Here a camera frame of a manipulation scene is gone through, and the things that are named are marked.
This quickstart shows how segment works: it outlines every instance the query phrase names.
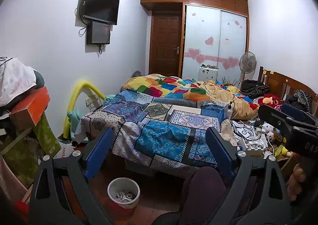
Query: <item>tv screen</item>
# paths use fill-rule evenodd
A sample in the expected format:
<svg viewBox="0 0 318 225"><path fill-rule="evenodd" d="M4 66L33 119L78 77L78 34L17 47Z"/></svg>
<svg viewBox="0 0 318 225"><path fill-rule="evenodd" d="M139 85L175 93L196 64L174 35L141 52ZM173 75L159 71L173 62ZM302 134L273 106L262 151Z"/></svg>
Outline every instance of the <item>tv screen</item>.
<svg viewBox="0 0 318 225"><path fill-rule="evenodd" d="M119 0L85 0L83 17L117 25Z"/></svg>

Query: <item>white bucket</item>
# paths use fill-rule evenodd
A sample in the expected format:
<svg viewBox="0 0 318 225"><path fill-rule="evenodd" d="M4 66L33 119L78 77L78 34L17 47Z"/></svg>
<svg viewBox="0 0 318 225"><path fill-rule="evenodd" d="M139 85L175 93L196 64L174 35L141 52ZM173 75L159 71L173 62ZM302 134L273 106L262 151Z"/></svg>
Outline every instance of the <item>white bucket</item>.
<svg viewBox="0 0 318 225"><path fill-rule="evenodd" d="M118 201L117 193L123 191L130 191L136 198L133 199L131 202L122 203ZM107 193L109 198L117 203L120 207L124 209L132 209L135 208L139 202L140 196L140 188L138 184L130 178L126 177L119 177L111 181L107 187Z"/></svg>

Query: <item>headboard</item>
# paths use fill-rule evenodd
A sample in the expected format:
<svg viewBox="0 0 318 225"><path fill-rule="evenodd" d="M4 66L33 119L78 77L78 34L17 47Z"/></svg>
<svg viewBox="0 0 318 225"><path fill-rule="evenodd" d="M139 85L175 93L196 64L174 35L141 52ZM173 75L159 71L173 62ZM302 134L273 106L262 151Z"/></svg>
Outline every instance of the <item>headboard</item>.
<svg viewBox="0 0 318 225"><path fill-rule="evenodd" d="M285 95L293 95L298 89L303 90L313 98L312 114L318 116L318 95L307 85L283 74L264 70L262 66L260 67L258 81L269 85L269 92L278 95L282 100L284 100Z"/></svg>

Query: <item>white towel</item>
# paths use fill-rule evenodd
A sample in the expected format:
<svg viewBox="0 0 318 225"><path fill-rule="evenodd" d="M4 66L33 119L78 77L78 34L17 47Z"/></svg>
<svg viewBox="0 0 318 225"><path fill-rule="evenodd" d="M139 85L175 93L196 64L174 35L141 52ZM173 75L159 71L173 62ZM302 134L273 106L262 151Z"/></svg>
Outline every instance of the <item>white towel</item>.
<svg viewBox="0 0 318 225"><path fill-rule="evenodd" d="M0 66L0 107L35 85L36 77L31 67L25 66L17 58L7 61Z"/></svg>

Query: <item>red plush toy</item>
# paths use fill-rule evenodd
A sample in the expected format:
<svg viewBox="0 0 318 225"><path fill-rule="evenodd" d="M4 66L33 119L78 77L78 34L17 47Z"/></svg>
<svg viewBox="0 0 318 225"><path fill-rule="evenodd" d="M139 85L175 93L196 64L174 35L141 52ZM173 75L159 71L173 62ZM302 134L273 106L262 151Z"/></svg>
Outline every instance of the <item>red plush toy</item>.
<svg viewBox="0 0 318 225"><path fill-rule="evenodd" d="M273 108L278 108L278 106L282 105L283 102L280 100L279 96L273 94L265 94L264 98L258 99L258 104L261 105L269 105Z"/></svg>

